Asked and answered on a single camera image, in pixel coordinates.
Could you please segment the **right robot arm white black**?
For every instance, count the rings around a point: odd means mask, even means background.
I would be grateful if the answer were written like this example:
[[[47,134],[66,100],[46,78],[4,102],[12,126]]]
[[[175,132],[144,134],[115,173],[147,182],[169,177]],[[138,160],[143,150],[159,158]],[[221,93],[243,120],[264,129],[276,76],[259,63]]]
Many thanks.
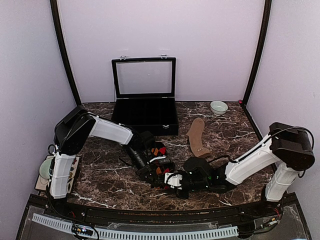
[[[263,200],[255,205],[255,213],[266,217],[275,208],[288,187],[300,173],[315,163],[314,136],[305,127],[274,122],[269,133],[252,149],[235,160],[229,160],[213,168],[204,158],[191,157],[183,170],[166,173],[164,183],[175,190],[176,195],[187,199],[189,192],[208,190],[226,193],[235,189],[245,179],[265,167],[279,162],[271,181],[266,185]]]

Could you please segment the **argyle red orange black sock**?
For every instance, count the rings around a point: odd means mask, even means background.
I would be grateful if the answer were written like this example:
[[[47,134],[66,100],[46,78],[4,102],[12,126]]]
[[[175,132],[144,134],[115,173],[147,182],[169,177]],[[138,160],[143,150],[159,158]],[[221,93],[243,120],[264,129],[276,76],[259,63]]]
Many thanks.
[[[156,141],[150,150],[150,160],[159,156],[167,156],[166,159],[155,160],[149,164],[151,171],[148,173],[148,179],[151,184],[151,188],[167,190],[170,187],[165,184],[165,173],[174,173],[176,166],[169,159],[167,148],[162,142]]]

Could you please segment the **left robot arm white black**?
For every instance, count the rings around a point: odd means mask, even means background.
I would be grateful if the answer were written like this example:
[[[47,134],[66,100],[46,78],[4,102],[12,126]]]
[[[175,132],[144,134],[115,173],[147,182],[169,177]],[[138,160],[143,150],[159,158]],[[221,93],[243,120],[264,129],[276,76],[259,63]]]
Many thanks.
[[[62,199],[67,196],[71,166],[88,137],[98,137],[123,146],[136,168],[137,175],[154,188],[165,188],[167,173],[175,171],[165,146],[155,141],[149,132],[138,133],[132,127],[107,120],[75,107],[54,128],[54,158],[50,166],[50,195],[55,199],[51,210],[60,218],[67,218],[70,206]]]

